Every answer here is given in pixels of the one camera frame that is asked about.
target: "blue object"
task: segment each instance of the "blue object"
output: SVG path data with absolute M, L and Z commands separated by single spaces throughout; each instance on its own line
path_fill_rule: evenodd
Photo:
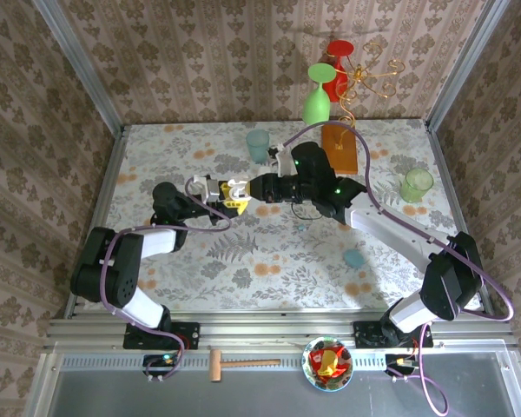
M 268 159 L 270 135 L 262 129 L 251 130 L 245 138 L 253 162 L 264 163 Z
M 365 258 L 357 249 L 348 249 L 344 252 L 344 261 L 351 268 L 361 268 L 365 265 Z

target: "table surface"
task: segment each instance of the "table surface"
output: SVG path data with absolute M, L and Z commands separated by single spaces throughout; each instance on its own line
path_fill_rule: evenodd
M 107 226 L 119 230 L 147 224 L 153 212 L 151 193 L 159 182 L 183 190 L 192 175 L 210 174 L 217 180 L 255 177 L 260 165 L 248 155 L 247 132 L 265 129 L 274 145 L 304 127 L 303 122 L 132 126 Z M 455 234 L 423 123 L 358 121 L 357 129 L 371 150 L 370 176 L 379 200 L 426 226 Z M 320 143 L 320 129 L 298 142 L 308 140 Z M 366 158 L 358 151 L 361 172 Z M 435 183 L 421 203 L 407 204 L 399 197 L 399 186 L 415 167 L 428 169 Z M 361 175 L 353 178 L 364 183 Z M 295 206 L 295 211 L 304 217 L 318 215 L 310 204 Z M 187 224 L 210 226 L 206 218 Z M 343 261 L 343 252 L 350 248 L 366 259 L 362 268 Z M 387 308 L 419 289 L 422 277 L 406 258 L 364 232 L 326 218 L 300 220 L 289 204 L 251 201 L 229 231 L 189 234 L 180 252 L 143 260 L 139 286 L 158 302 L 187 311 Z

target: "wooden mallet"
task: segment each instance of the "wooden mallet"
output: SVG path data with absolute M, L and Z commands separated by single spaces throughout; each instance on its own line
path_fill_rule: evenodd
M 222 377 L 223 367 L 266 367 L 280 365 L 280 359 L 260 359 L 255 361 L 231 361 L 222 362 L 222 351 L 213 349 L 210 351 L 210 363 L 208 365 L 208 376 L 211 382 L 218 382 Z

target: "damask wallpaper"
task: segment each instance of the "damask wallpaper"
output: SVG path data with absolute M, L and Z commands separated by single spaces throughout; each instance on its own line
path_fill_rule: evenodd
M 0 416 L 22 414 L 112 142 L 32 3 L 0 0 Z
M 521 0 L 510 2 L 439 139 L 483 263 L 515 303 L 521 349 Z
M 428 114 L 485 0 L 61 0 L 125 124 L 300 119 L 330 38 L 355 63 L 399 58 L 398 94 L 364 87 L 359 118 Z M 378 89 L 379 83 L 373 85 Z

